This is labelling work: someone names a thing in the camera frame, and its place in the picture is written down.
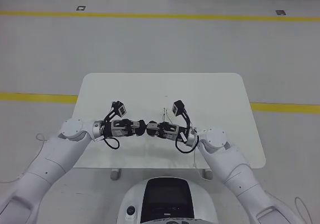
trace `black cable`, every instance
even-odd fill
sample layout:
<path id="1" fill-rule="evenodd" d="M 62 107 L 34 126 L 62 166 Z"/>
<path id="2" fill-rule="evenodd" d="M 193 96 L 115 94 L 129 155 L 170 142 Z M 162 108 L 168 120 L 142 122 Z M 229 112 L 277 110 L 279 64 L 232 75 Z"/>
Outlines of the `black cable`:
<path id="1" fill-rule="evenodd" d="M 113 147 L 112 145 L 110 145 L 110 144 L 108 143 L 108 141 L 106 141 L 106 139 L 113 139 L 113 140 L 115 140 L 115 141 L 117 142 L 117 147 Z M 112 148 L 113 150 L 117 150 L 118 148 L 120 148 L 120 142 L 119 142 L 116 138 L 114 138 L 114 137 L 104 138 L 104 142 L 105 142 L 110 148 Z"/>
<path id="2" fill-rule="evenodd" d="M 177 139 L 176 139 L 176 141 L 175 141 L 175 146 L 176 146 L 177 150 L 178 150 L 178 151 L 180 151 L 181 153 L 183 153 L 183 154 L 188 154 L 188 153 L 193 152 L 193 150 L 195 150 L 195 149 L 196 149 L 196 147 L 197 147 L 197 145 L 198 145 L 199 141 L 200 141 L 200 138 L 197 136 L 197 142 L 196 142 L 196 144 L 194 145 L 194 147 L 193 147 L 190 151 L 186 151 L 186 152 L 185 152 L 185 151 L 180 150 L 180 148 L 177 146 Z"/>

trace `white cable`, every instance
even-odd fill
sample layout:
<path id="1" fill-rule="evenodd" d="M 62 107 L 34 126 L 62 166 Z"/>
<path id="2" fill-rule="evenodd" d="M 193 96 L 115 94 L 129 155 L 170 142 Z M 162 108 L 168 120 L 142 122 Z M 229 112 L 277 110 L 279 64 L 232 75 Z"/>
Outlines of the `white cable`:
<path id="1" fill-rule="evenodd" d="M 195 149 L 193 150 L 193 167 L 196 168 L 196 170 L 198 171 L 198 174 L 199 174 L 199 176 L 200 176 L 201 179 L 203 179 L 203 180 L 205 180 L 205 181 L 211 182 L 212 180 L 208 180 L 208 179 L 206 179 L 206 178 L 203 178 L 203 176 L 201 175 L 200 170 L 197 168 L 197 164 L 196 164 L 196 149 L 197 149 L 197 148 L 195 148 Z"/>
<path id="2" fill-rule="evenodd" d="M 0 181 L 0 184 L 10 184 L 12 182 L 16 182 L 17 180 L 19 180 L 24 174 L 25 172 L 29 169 L 30 165 L 34 162 L 34 160 L 36 160 L 36 158 L 38 158 L 40 152 L 43 150 L 45 141 L 47 141 L 47 139 L 45 139 L 44 135 L 41 133 L 36 134 L 36 140 L 38 141 L 42 141 L 43 143 L 41 144 L 41 148 L 39 150 L 39 152 L 36 154 L 36 156 L 34 157 L 34 159 L 29 163 L 29 165 L 27 166 L 27 168 L 24 170 L 24 172 L 22 174 L 20 174 L 16 179 L 11 180 L 11 181 Z"/>
<path id="3" fill-rule="evenodd" d="M 313 224 L 312 217 L 310 216 L 310 213 L 309 213 L 309 211 L 308 211 L 307 206 L 305 205 L 304 201 L 303 201 L 301 198 L 299 198 L 299 197 L 295 197 L 295 198 L 294 198 L 294 204 L 295 204 L 296 211 L 299 213 L 300 217 L 304 220 L 304 222 L 307 223 L 306 220 L 303 218 L 302 214 L 299 212 L 298 205 L 296 204 L 297 199 L 300 200 L 300 202 L 301 202 L 302 205 L 304 206 L 304 208 L 305 208 L 305 210 L 306 210 L 306 212 L 307 212 L 307 214 L 308 214 L 308 217 L 309 217 L 309 220 L 310 220 L 310 224 Z"/>

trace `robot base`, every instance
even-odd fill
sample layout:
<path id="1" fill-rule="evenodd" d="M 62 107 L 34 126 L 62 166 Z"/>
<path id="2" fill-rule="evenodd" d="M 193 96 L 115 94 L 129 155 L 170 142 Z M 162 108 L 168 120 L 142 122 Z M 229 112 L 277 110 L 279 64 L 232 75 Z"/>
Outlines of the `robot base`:
<path id="1" fill-rule="evenodd" d="M 204 188 L 181 178 L 159 177 L 144 180 L 126 192 L 117 224 L 140 224 L 160 218 L 218 223 L 215 206 Z"/>

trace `robot arm segment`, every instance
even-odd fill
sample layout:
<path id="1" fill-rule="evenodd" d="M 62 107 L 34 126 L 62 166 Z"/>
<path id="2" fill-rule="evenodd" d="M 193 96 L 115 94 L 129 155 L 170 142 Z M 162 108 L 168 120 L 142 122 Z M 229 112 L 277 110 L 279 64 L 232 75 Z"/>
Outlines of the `robot arm segment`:
<path id="1" fill-rule="evenodd" d="M 262 189 L 244 156 L 227 142 L 222 129 L 200 132 L 198 148 L 212 172 L 237 197 L 251 224 L 304 224 L 287 205 Z"/>

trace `black display screen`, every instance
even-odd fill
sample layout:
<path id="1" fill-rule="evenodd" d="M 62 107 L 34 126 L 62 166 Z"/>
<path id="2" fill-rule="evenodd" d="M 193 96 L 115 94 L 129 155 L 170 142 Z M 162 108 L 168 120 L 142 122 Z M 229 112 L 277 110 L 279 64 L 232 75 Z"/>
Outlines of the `black display screen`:
<path id="1" fill-rule="evenodd" d="M 187 181 L 178 178 L 149 180 L 143 195 L 140 223 L 171 217 L 194 218 Z"/>
<path id="2" fill-rule="evenodd" d="M 149 189 L 147 202 L 150 204 L 186 204 L 181 188 L 173 186 L 154 187 Z"/>

